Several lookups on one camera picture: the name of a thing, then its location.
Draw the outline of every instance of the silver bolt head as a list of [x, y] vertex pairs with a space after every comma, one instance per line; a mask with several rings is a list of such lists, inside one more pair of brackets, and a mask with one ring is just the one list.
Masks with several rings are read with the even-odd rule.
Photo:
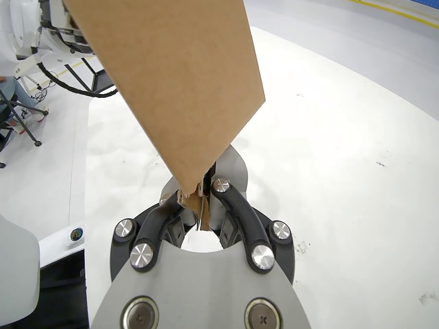
[[160, 197], [160, 201], [158, 202], [158, 204], [161, 206], [163, 205], [166, 200], [172, 196], [172, 193], [165, 193], [162, 197]]
[[216, 192], [224, 193], [230, 188], [230, 183], [227, 182], [224, 178], [217, 178], [213, 182], [213, 188]]
[[119, 237], [125, 237], [128, 236], [132, 230], [133, 230], [133, 221], [131, 221], [129, 218], [122, 220], [116, 225], [116, 228], [114, 229], [114, 232]]
[[273, 233], [280, 240], [286, 240], [291, 235], [290, 227], [282, 221], [274, 222]]
[[269, 270], [274, 265], [273, 251], [265, 245], [255, 246], [251, 252], [251, 259], [254, 264], [262, 270]]
[[246, 329], [280, 329], [279, 310], [266, 299], [253, 299], [245, 311]]
[[157, 304], [147, 296], [134, 298], [121, 316], [122, 329], [156, 329], [159, 313]]
[[144, 268], [151, 262], [153, 255], [154, 253], [151, 246], [147, 243], [139, 243], [131, 250], [131, 266], [133, 266], [133, 268]]
[[149, 303], [135, 304], [127, 315], [127, 324], [130, 329], [151, 329], [154, 324], [155, 313]]

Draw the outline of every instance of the shoe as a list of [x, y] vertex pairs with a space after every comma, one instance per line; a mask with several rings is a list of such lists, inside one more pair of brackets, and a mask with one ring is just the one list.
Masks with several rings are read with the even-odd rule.
[[15, 119], [14, 122], [15, 125], [10, 125], [10, 127], [14, 130], [15, 133], [23, 134], [25, 132], [25, 129], [22, 127], [22, 125], [18, 123]]
[[[49, 109], [47, 107], [44, 108], [38, 108], [41, 109], [42, 111], [49, 111]], [[46, 117], [43, 113], [40, 113], [39, 111], [37, 113], [32, 113], [32, 116], [36, 119], [36, 121], [42, 122], [44, 120], [44, 118]]]

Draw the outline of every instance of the jeans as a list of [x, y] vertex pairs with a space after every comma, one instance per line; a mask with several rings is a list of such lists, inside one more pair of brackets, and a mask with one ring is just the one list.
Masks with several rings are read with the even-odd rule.
[[[11, 100], [12, 96], [15, 94], [17, 96], [17, 100], [21, 104], [26, 105], [29, 108], [33, 108], [36, 105], [35, 101], [30, 96], [28, 96], [20, 83], [12, 76], [6, 77], [6, 82], [0, 83], [0, 89], [8, 100]], [[6, 104], [0, 105], [0, 113], [4, 111], [7, 107], [8, 106]]]

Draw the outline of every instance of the cardboard sheet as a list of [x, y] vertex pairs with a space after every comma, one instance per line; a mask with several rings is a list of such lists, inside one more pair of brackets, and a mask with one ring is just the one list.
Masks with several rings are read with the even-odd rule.
[[192, 193], [265, 100], [243, 1], [63, 1]]

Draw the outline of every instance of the yellow floor line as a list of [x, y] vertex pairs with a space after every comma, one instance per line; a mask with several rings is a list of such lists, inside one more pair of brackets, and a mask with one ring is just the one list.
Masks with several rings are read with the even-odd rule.
[[410, 14], [407, 14], [405, 12], [401, 12], [401, 11], [398, 11], [398, 10], [394, 10], [392, 8], [387, 8], [385, 6], [380, 6], [380, 5], [377, 5], [376, 3], [372, 3], [372, 2], [368, 2], [368, 1], [364, 1], [364, 0], [361, 0], [361, 1], [359, 1], [359, 0], [346, 0], [346, 1], [356, 2], [356, 3], [360, 3], [360, 4], [363, 4], [363, 5], [366, 5], [366, 6], [370, 6], [372, 8], [377, 8], [377, 9], [380, 9], [380, 10], [383, 10], [383, 11], [391, 12], [393, 14], [397, 14], [397, 15], [400, 15], [400, 16], [403, 16], [403, 17], [407, 17], [408, 19], [415, 20], [415, 21], [420, 22], [422, 24], [425, 24], [425, 25], [431, 26], [433, 28], [439, 29], [439, 24], [435, 24], [434, 22], [431, 22], [431, 21], [428, 21], [428, 20], [424, 20], [424, 19], [422, 19], [420, 17], [413, 16], [413, 15], [410, 15]]

